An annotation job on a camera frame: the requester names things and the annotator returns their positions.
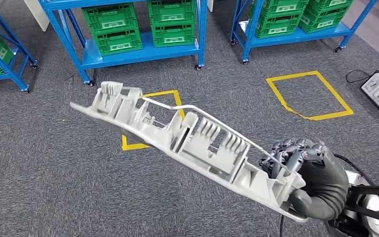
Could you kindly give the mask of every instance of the shelf leg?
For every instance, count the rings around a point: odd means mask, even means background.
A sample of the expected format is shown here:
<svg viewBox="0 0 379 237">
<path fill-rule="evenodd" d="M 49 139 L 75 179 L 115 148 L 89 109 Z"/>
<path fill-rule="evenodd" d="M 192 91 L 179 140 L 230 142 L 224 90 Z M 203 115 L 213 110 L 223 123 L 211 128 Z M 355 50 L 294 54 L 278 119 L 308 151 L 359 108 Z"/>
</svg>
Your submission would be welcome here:
<svg viewBox="0 0 379 237">
<path fill-rule="evenodd" d="M 258 22 L 259 13 L 261 11 L 263 2 L 264 0 L 256 1 L 254 14 L 252 15 L 252 19 L 249 19 L 249 30 L 245 32 L 246 42 L 245 42 L 245 48 L 243 49 L 243 55 L 242 55 L 242 61 L 244 64 L 247 64 L 248 62 L 249 51 L 251 51 L 251 42 L 252 42 L 252 38 L 255 37 L 256 25 Z"/>
<path fill-rule="evenodd" d="M 236 39 L 233 32 L 236 31 L 237 24 L 239 24 L 239 19 L 237 18 L 237 16 L 239 15 L 241 6 L 242 6 L 242 0 L 236 0 L 236 4 L 234 6 L 234 13 L 233 13 L 233 23 L 231 26 L 230 36 L 229 36 L 230 41 L 234 41 Z"/>
<path fill-rule="evenodd" d="M 18 37 L 12 32 L 11 28 L 5 23 L 3 18 L 0 16 L 0 25 L 2 28 L 6 31 L 6 33 L 18 43 L 18 47 L 23 52 L 24 55 L 28 55 L 28 59 L 31 62 L 31 64 L 36 65 L 37 60 L 29 53 L 29 51 L 25 48 L 25 46 L 21 43 L 21 41 L 18 39 Z"/>
<path fill-rule="evenodd" d="M 207 28 L 207 0 L 200 0 L 199 12 L 199 53 L 198 53 L 198 67 L 204 67 L 204 48 L 205 48 L 205 31 Z"/>
<path fill-rule="evenodd" d="M 66 34 L 64 33 L 62 27 L 60 26 L 59 22 L 56 19 L 56 16 L 52 10 L 49 10 L 45 5 L 47 3 L 47 0 L 40 0 L 41 7 L 43 8 L 45 14 L 47 15 L 51 25 L 53 26 L 54 31 L 56 32 L 57 36 L 59 37 L 60 41 L 62 42 L 62 45 L 65 47 L 66 52 L 68 53 L 69 57 L 71 58 L 74 66 L 76 67 L 76 70 L 79 74 L 79 76 L 82 78 L 83 83 L 88 84 L 90 83 L 90 79 L 88 77 L 88 74 L 86 73 L 86 70 L 82 69 L 81 63 L 77 57 L 77 54 L 75 52 L 75 47 L 71 42 L 69 42 Z"/>
<path fill-rule="evenodd" d="M 11 79 L 15 84 L 17 84 L 17 86 L 20 87 L 20 89 L 22 91 L 28 91 L 28 85 L 26 85 L 21 79 L 19 76 L 17 76 L 13 70 L 8 67 L 8 65 L 6 63 L 4 63 L 2 61 L 2 59 L 0 58 L 0 68 L 2 69 L 3 73 L 9 78 Z"/>
<path fill-rule="evenodd" d="M 376 4 L 377 0 L 370 0 L 370 2 L 367 4 L 367 6 L 364 8 L 364 10 L 361 12 L 358 19 L 355 21 L 354 25 L 351 27 L 351 34 L 344 36 L 342 42 L 339 44 L 339 47 L 345 48 L 346 44 L 348 43 L 351 36 L 355 33 L 359 25 L 361 25 L 364 18 L 370 13 L 371 8 Z"/>
<path fill-rule="evenodd" d="M 79 39 L 80 43 L 82 44 L 82 47 L 85 48 L 85 38 L 83 37 L 82 31 L 80 31 L 79 25 L 77 24 L 77 21 L 75 19 L 75 16 L 73 15 L 72 10 L 66 9 L 66 13 L 72 23 L 73 29 L 76 32 L 77 38 Z"/>
</svg>

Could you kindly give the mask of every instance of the metal rod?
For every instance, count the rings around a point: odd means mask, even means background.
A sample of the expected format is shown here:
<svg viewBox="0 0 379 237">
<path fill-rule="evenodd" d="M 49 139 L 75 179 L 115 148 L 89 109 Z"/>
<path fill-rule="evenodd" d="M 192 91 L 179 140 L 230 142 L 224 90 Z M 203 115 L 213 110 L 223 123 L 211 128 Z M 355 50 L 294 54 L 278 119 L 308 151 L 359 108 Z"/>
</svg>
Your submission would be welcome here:
<svg viewBox="0 0 379 237">
<path fill-rule="evenodd" d="M 85 43 L 86 43 L 85 38 L 83 37 L 82 31 L 80 31 L 79 25 L 77 24 L 77 21 L 75 19 L 75 16 L 73 15 L 72 10 L 66 9 L 66 14 L 68 15 L 72 23 L 73 29 L 75 30 L 76 36 L 79 39 L 80 43 L 82 44 L 82 47 L 85 48 Z"/>
<path fill-rule="evenodd" d="M 69 32 L 68 24 L 66 23 L 65 15 L 63 10 L 58 10 L 60 21 L 62 22 L 63 30 L 65 31 L 66 38 L 68 38 L 69 42 L 73 45 L 71 33 Z"/>
</svg>

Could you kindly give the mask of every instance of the robotic hand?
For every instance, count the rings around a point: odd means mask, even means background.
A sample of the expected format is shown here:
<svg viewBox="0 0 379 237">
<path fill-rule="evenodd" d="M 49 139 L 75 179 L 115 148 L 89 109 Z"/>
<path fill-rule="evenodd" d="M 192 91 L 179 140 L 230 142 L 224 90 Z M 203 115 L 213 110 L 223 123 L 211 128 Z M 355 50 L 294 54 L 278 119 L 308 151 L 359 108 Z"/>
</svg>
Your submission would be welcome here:
<svg viewBox="0 0 379 237">
<path fill-rule="evenodd" d="M 286 139 L 274 144 L 271 155 L 297 171 L 305 180 L 303 189 L 295 190 L 289 202 L 296 212 L 319 220 L 332 220 L 342 212 L 348 192 L 348 176 L 329 149 L 308 139 Z M 281 167 L 263 159 L 260 165 L 274 178 Z"/>
</svg>

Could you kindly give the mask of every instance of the crate handle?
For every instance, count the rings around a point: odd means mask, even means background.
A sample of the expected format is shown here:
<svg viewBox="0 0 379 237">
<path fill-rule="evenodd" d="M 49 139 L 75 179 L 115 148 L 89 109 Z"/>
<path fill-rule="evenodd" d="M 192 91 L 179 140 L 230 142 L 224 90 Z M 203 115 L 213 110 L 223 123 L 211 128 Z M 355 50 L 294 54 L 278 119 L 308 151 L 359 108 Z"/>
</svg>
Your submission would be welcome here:
<svg viewBox="0 0 379 237">
<path fill-rule="evenodd" d="M 109 33 L 109 34 L 106 34 L 106 35 L 107 35 L 107 38 L 110 38 L 110 37 L 116 37 L 116 36 L 125 36 L 125 35 L 127 35 L 127 33 L 132 34 L 134 32 L 135 32 L 134 30 L 120 31 L 120 32 Z"/>
<path fill-rule="evenodd" d="M 271 34 L 282 33 L 282 32 L 287 32 L 287 27 L 270 29 L 268 31 L 268 34 L 271 35 Z"/>
<path fill-rule="evenodd" d="M 168 5 L 165 5 L 163 7 L 164 8 L 178 8 L 178 7 L 181 7 L 181 5 L 179 5 L 179 4 L 168 4 Z"/>
<path fill-rule="evenodd" d="M 164 5 L 164 4 L 181 4 L 181 3 L 191 2 L 191 0 L 189 0 L 189 1 L 187 1 L 187 0 L 163 0 L 162 2 L 161 1 L 152 1 L 152 2 L 158 2 L 158 3 L 161 3 L 162 5 Z"/>
<path fill-rule="evenodd" d="M 184 20 L 183 14 L 162 15 L 161 21 L 177 21 Z"/>
<path fill-rule="evenodd" d="M 339 4 L 345 3 L 345 2 L 346 2 L 346 0 L 332 0 L 329 3 L 329 6 L 335 6 L 335 5 L 339 5 Z"/>
<path fill-rule="evenodd" d="M 121 44 L 111 45 L 110 51 L 125 49 L 125 48 L 131 48 L 131 44 L 130 43 L 121 43 Z"/>
<path fill-rule="evenodd" d="M 322 27 L 325 27 L 325 26 L 330 26 L 330 25 L 333 25 L 333 23 L 334 23 L 333 20 L 322 22 L 322 23 L 319 23 L 316 28 L 322 28 Z"/>
<path fill-rule="evenodd" d="M 8 50 L 1 48 L 0 49 L 0 58 L 3 59 L 7 52 L 8 52 Z"/>
<path fill-rule="evenodd" d="M 183 28 L 187 28 L 188 25 L 178 25 L 178 26 L 165 26 L 163 27 L 164 30 L 168 31 L 168 30 L 182 30 Z"/>
<path fill-rule="evenodd" d="M 280 17 L 275 17 L 274 19 L 271 18 L 272 21 L 282 21 L 282 20 L 291 20 L 292 16 L 280 16 Z"/>
<path fill-rule="evenodd" d="M 125 25 L 126 24 L 125 24 L 124 20 L 104 22 L 104 23 L 102 23 L 102 29 L 108 29 L 108 28 L 113 28 L 113 27 L 118 27 L 118 26 L 125 26 Z"/>
<path fill-rule="evenodd" d="M 306 25 L 308 25 L 310 23 L 310 20 L 304 15 L 302 16 L 302 18 L 300 20 L 303 21 Z"/>
<path fill-rule="evenodd" d="M 176 43 L 176 42 L 184 42 L 185 38 L 183 36 L 181 37 L 174 37 L 174 38 L 165 38 L 164 43 Z"/>
<path fill-rule="evenodd" d="M 335 9 L 335 10 L 332 10 L 332 11 L 328 11 L 328 12 L 326 12 L 326 15 L 330 15 L 330 14 L 332 14 L 332 13 L 340 12 L 340 11 L 342 11 L 342 10 L 344 10 L 344 8 L 340 8 L 340 9 Z"/>
<path fill-rule="evenodd" d="M 283 12 L 283 11 L 293 11 L 296 10 L 297 5 L 288 5 L 288 6 L 279 6 L 275 12 Z"/>
</svg>

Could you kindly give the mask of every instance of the black cable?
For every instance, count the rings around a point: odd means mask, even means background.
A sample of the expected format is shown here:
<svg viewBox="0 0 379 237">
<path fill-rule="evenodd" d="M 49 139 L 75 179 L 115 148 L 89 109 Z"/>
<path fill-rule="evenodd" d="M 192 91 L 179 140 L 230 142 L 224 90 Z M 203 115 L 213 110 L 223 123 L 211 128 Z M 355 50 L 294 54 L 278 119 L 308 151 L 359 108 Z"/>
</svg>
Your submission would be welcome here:
<svg viewBox="0 0 379 237">
<path fill-rule="evenodd" d="M 362 72 L 362 73 L 364 73 L 364 74 L 367 75 L 367 76 L 364 77 L 364 78 L 358 79 L 358 80 L 352 80 L 352 81 L 350 81 L 350 80 L 348 80 L 348 76 L 349 76 L 351 73 L 353 73 L 353 72 Z M 366 73 L 365 71 L 360 70 L 360 69 L 355 69 L 355 70 L 352 70 L 352 71 L 350 71 L 349 73 L 347 73 L 346 76 L 345 76 L 345 79 L 346 79 L 346 81 L 347 81 L 348 83 L 354 83 L 354 82 L 358 82 L 358 81 L 362 81 L 362 80 L 368 79 L 368 78 L 370 78 L 370 77 L 371 77 L 371 75 L 368 74 L 368 73 Z"/>
<path fill-rule="evenodd" d="M 365 180 L 367 180 L 368 184 L 370 184 L 371 186 L 375 186 L 376 184 L 365 174 L 365 172 L 360 169 L 359 167 L 357 167 L 356 165 L 354 165 L 354 163 L 352 163 L 348 158 L 344 157 L 344 156 L 341 156 L 341 155 L 338 155 L 338 154 L 334 154 L 334 156 L 336 158 L 339 158 L 343 161 L 345 161 L 346 163 L 348 163 L 350 166 L 352 166 L 352 168 L 354 168 L 362 177 L 364 177 Z"/>
<path fill-rule="evenodd" d="M 280 237 L 282 237 L 282 228 L 284 227 L 284 215 L 281 215 L 280 221 Z"/>
</svg>

